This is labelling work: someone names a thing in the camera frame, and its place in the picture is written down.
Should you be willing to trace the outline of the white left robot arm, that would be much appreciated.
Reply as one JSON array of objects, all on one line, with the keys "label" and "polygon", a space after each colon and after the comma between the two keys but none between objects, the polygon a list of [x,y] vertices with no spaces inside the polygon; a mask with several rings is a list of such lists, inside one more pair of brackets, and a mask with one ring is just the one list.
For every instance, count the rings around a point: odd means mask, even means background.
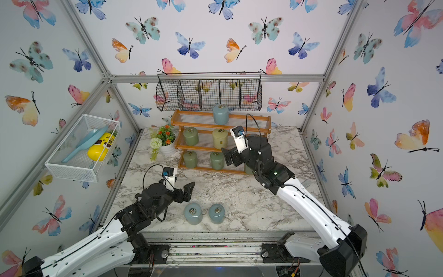
[{"label": "white left robot arm", "polygon": [[104,227],[55,255],[23,264],[24,277],[98,277],[134,260],[147,261],[153,251],[140,233],[173,202],[189,202],[195,183],[169,190],[162,183],[139,193],[136,202],[117,212]]}]

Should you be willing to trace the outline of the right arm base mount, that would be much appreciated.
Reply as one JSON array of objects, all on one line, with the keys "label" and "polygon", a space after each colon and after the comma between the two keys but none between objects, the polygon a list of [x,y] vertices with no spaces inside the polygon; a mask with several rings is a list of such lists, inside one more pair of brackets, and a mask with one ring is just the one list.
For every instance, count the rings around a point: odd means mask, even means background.
[{"label": "right arm base mount", "polygon": [[285,247],[287,240],[295,233],[286,233],[282,238],[276,242],[264,243],[261,245],[260,256],[263,259],[263,263],[289,263],[289,262],[301,262],[310,263],[309,259],[303,257],[292,256]]}]

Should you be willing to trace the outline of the yellow canister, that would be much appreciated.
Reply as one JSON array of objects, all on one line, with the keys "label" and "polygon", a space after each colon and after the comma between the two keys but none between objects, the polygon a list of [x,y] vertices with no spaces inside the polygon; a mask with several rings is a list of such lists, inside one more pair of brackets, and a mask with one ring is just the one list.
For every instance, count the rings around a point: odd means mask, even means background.
[{"label": "yellow canister", "polygon": [[228,143],[228,131],[225,129],[214,129],[212,132],[213,146],[221,150],[227,147]]}]

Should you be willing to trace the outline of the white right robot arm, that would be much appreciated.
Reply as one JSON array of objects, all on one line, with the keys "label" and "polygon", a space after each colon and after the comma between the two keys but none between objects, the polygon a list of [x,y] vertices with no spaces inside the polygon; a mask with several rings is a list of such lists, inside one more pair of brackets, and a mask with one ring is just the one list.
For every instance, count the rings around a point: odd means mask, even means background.
[{"label": "white right robot arm", "polygon": [[315,199],[295,174],[274,160],[266,137],[248,136],[241,126],[230,130],[235,148],[224,148],[227,165],[247,165],[256,181],[296,210],[321,238],[320,244],[289,235],[283,249],[293,257],[319,262],[332,277],[348,277],[361,264],[366,250],[367,231],[350,225]]}]

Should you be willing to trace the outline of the blue canister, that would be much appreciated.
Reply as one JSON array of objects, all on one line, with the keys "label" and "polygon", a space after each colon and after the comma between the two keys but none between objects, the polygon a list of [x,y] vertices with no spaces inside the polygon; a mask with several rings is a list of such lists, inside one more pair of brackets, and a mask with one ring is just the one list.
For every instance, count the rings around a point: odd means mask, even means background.
[{"label": "blue canister", "polygon": [[225,125],[229,121],[229,109],[224,104],[217,104],[213,107],[213,120],[217,125]]},{"label": "blue canister", "polygon": [[216,225],[220,225],[224,221],[225,214],[226,211],[222,204],[213,204],[208,210],[211,222]]},{"label": "blue canister", "polygon": [[202,209],[198,203],[189,203],[183,210],[183,215],[190,225],[198,225],[203,220]]}]

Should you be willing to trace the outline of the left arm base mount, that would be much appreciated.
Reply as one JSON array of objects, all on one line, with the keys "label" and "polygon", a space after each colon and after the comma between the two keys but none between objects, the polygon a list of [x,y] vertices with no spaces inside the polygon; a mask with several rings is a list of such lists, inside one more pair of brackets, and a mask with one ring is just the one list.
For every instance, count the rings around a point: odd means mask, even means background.
[{"label": "left arm base mount", "polygon": [[170,246],[167,244],[148,244],[136,249],[130,264],[164,265],[169,257]]}]

